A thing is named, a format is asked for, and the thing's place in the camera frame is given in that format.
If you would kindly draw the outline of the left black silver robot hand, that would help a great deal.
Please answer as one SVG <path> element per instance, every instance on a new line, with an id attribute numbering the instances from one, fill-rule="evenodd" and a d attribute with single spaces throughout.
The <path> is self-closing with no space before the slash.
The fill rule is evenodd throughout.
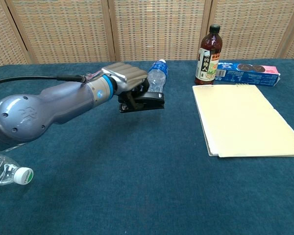
<path id="1" fill-rule="evenodd" d="M 134 95 L 147 92 L 148 73 L 138 67 L 123 62 L 105 66 L 101 71 L 115 83 L 114 94 L 118 96 L 122 111 L 138 111 L 143 105 L 135 102 Z"/>

